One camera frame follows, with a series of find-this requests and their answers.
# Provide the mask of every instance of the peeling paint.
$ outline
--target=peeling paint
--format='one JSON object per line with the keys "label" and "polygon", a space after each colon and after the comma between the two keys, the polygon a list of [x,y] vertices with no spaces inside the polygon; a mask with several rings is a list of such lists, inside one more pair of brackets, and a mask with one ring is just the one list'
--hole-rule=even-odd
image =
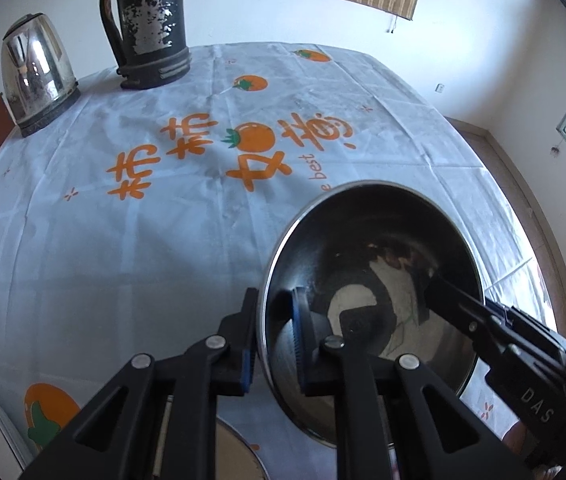
{"label": "peeling paint", "polygon": [[170,7],[175,5],[172,0],[137,0],[123,10],[123,20],[134,37],[133,48],[137,54],[172,46],[172,41],[166,38],[176,26],[170,19],[173,16]]}

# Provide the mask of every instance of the white wall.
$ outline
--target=white wall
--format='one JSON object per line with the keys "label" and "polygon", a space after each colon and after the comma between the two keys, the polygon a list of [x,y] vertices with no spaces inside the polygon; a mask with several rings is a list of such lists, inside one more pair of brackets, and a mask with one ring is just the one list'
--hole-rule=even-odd
{"label": "white wall", "polygon": [[[12,22],[39,11],[57,27],[78,77],[114,65],[98,0],[0,0],[0,45]],[[490,123],[506,94],[539,11],[538,0],[419,0],[414,21],[399,20],[387,34],[389,15],[340,0],[185,0],[190,46],[288,41],[359,50],[446,116],[477,126]],[[438,83],[443,94],[434,92]]]}
{"label": "white wall", "polygon": [[566,9],[545,0],[538,34],[490,131],[538,200],[566,264],[566,143],[557,126],[566,114]]}

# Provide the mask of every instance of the black thermos jug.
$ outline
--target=black thermos jug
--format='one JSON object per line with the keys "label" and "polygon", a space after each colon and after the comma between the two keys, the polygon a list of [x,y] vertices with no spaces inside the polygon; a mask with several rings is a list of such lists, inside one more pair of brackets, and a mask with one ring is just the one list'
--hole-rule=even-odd
{"label": "black thermos jug", "polygon": [[154,88],[188,73],[183,0],[117,0],[121,33],[111,2],[100,0],[101,19],[123,88]]}

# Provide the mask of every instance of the baseboard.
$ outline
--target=baseboard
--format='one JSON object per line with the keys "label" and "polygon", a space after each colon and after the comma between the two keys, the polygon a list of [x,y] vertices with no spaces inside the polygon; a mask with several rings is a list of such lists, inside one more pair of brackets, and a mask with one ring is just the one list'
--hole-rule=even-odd
{"label": "baseboard", "polygon": [[541,227],[541,230],[543,231],[543,236],[545,237],[545,240],[547,241],[547,245],[548,245],[548,249],[550,251],[550,254],[552,255],[552,258],[554,259],[554,264],[556,265],[556,270],[558,271],[558,275],[559,275],[559,279],[560,279],[560,285],[562,286],[563,296],[565,297],[565,302],[566,302],[566,265],[565,265],[565,261],[563,260],[562,254],[560,252],[558,242],[556,241],[556,238],[554,237],[554,232],[552,231],[552,228],[550,227],[550,223],[547,221],[547,218],[545,217],[545,214],[543,213],[543,209],[541,208],[541,205],[538,203],[538,200],[534,196],[532,189],[527,185],[527,182],[523,178],[523,175],[518,170],[518,168],[515,166],[514,162],[512,162],[512,159],[509,158],[509,155],[505,152],[505,150],[503,150],[501,145],[498,143],[498,141],[495,139],[495,137],[490,132],[487,132],[484,137],[488,141],[490,146],[494,149],[496,154],[503,161],[506,168],[508,168],[509,172],[514,177],[514,180],[516,181],[518,186],[521,188],[523,195],[525,196],[525,198],[529,202],[529,205],[532,208],[532,211],[533,211],[534,215],[536,216],[536,219],[538,220],[538,223]]}
{"label": "baseboard", "polygon": [[446,117],[447,122],[450,123],[457,132],[465,132],[466,134],[473,134],[479,137],[487,137],[490,135],[489,131],[484,128],[479,128],[478,126],[474,126],[473,124],[466,123],[465,121],[459,121],[458,119],[452,119],[450,117]]}

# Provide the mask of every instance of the silver screw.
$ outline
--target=silver screw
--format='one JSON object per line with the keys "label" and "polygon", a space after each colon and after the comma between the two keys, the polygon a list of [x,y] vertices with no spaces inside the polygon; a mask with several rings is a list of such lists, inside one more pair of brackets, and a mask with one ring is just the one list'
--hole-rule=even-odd
{"label": "silver screw", "polygon": [[399,365],[401,365],[406,370],[416,370],[421,362],[416,355],[405,354],[399,357]]}
{"label": "silver screw", "polygon": [[132,367],[137,370],[147,368],[152,363],[152,358],[148,354],[137,354],[132,357]]}
{"label": "silver screw", "polygon": [[211,350],[220,350],[225,346],[225,338],[222,335],[211,335],[205,339],[205,346]]}
{"label": "silver screw", "polygon": [[323,345],[332,350],[338,350],[345,346],[345,341],[340,335],[329,335],[323,340]]}

